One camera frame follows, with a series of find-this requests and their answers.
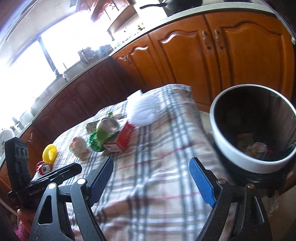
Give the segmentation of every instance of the wooden kitchen cabinet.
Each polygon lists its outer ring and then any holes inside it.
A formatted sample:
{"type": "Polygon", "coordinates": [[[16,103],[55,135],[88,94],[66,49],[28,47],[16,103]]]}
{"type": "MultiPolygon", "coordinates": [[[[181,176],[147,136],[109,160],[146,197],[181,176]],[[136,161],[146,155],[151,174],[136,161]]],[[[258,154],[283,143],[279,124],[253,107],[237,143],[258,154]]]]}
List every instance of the wooden kitchen cabinet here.
{"type": "Polygon", "coordinates": [[[0,170],[0,182],[2,182],[1,183],[2,186],[5,186],[7,189],[9,189],[9,191],[11,190],[11,184],[10,184],[9,177],[8,177],[6,162],[3,164],[3,166],[0,170]]]}
{"type": "Polygon", "coordinates": [[[77,0],[76,2],[76,12],[90,10],[98,0],[77,0]]]}
{"type": "Polygon", "coordinates": [[[56,123],[56,111],[52,110],[50,106],[46,106],[44,110],[34,121],[34,124],[38,131],[44,136],[46,143],[51,144],[54,140],[63,133],[64,123],[56,123]]]}
{"type": "Polygon", "coordinates": [[[144,92],[169,84],[148,35],[127,45],[113,58],[144,92]]]}
{"type": "Polygon", "coordinates": [[[72,94],[65,88],[50,103],[53,121],[66,131],[87,119],[87,113],[79,106],[72,94]]]}
{"type": "Polygon", "coordinates": [[[21,136],[27,142],[29,151],[29,169],[32,176],[36,173],[36,164],[42,161],[42,154],[48,143],[32,124],[21,136]]]}
{"type": "Polygon", "coordinates": [[[203,15],[186,18],[149,36],[169,82],[191,86],[199,109],[209,112],[221,91],[215,46],[203,15]]]}
{"type": "Polygon", "coordinates": [[[291,98],[293,44],[276,17],[254,12],[216,12],[205,17],[215,39],[223,89],[259,84],[291,98]]]}
{"type": "Polygon", "coordinates": [[[96,85],[97,92],[104,94],[108,105],[117,104],[126,100],[129,96],[125,83],[115,70],[112,61],[109,59],[97,64],[89,70],[93,83],[96,85]]]}
{"type": "Polygon", "coordinates": [[[94,116],[100,109],[108,105],[102,91],[97,88],[88,72],[69,84],[67,89],[87,114],[86,119],[94,116]]]}
{"type": "Polygon", "coordinates": [[[112,55],[116,69],[125,77],[125,84],[130,91],[142,90],[146,92],[148,87],[139,75],[132,62],[127,62],[127,49],[122,49],[112,55]]]}
{"type": "Polygon", "coordinates": [[[91,20],[101,21],[108,33],[113,34],[135,14],[135,8],[127,0],[100,0],[95,5],[91,20]]]}

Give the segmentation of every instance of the window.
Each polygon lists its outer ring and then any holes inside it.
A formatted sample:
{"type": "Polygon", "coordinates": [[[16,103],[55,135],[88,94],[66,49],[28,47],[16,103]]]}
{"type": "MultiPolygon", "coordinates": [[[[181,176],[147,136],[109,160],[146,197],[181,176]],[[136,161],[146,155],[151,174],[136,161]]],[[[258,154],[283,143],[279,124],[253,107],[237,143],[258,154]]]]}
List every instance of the window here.
{"type": "Polygon", "coordinates": [[[100,46],[109,44],[110,35],[102,24],[90,20],[89,11],[77,12],[53,25],[41,34],[45,50],[41,44],[33,42],[14,61],[9,68],[1,68],[1,100],[2,115],[0,129],[14,125],[12,117],[19,120],[22,113],[29,110],[39,95],[55,80],[54,66],[59,73],[80,61],[78,51],[91,47],[98,50],[100,46]]]}
{"type": "Polygon", "coordinates": [[[63,73],[80,61],[78,51],[111,43],[112,39],[99,21],[93,23],[89,11],[72,14],[42,33],[41,37],[54,65],[63,73]]]}
{"type": "Polygon", "coordinates": [[[14,125],[12,117],[19,120],[56,77],[38,41],[31,44],[3,73],[1,99],[2,113],[5,114],[0,118],[0,128],[8,128],[14,125]]]}

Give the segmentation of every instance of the white plastic bag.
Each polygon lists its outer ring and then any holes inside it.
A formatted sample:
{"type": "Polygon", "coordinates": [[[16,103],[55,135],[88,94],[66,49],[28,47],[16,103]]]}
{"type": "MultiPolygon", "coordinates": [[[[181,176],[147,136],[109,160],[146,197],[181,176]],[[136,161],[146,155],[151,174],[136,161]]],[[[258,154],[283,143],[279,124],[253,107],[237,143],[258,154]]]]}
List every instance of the white plastic bag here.
{"type": "Polygon", "coordinates": [[[136,127],[148,126],[159,118],[160,101],[152,93],[142,94],[139,90],[128,98],[126,113],[128,122],[136,127]]]}

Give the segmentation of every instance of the yellow plastic toy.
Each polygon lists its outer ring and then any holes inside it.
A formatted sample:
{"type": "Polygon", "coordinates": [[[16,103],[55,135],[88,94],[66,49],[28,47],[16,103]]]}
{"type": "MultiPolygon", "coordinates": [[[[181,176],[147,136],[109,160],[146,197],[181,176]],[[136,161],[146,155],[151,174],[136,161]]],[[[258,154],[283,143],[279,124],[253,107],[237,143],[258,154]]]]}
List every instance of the yellow plastic toy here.
{"type": "Polygon", "coordinates": [[[43,151],[42,159],[48,164],[53,164],[57,158],[57,147],[54,144],[49,144],[43,151]]]}

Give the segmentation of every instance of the checkered cloth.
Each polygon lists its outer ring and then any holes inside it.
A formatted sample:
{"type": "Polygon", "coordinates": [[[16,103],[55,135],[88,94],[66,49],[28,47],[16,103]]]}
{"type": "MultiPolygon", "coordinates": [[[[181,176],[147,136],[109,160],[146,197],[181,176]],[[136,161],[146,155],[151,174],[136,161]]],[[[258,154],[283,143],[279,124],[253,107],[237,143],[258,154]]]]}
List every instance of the checkered cloth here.
{"type": "MultiPolygon", "coordinates": [[[[159,119],[136,128],[126,151],[92,151],[84,161],[69,151],[74,137],[88,138],[87,123],[111,111],[126,117],[127,101],[123,101],[61,134],[54,142],[59,152],[53,169],[79,163],[82,173],[63,183],[69,185],[86,177],[104,157],[113,158],[113,173],[100,201],[92,207],[107,241],[194,241],[211,207],[190,175],[189,160],[198,157],[218,178],[229,177],[204,134],[190,87],[172,84],[148,93],[160,99],[159,119]]],[[[67,204],[67,208],[75,238],[83,240],[72,205],[67,204]]]]}

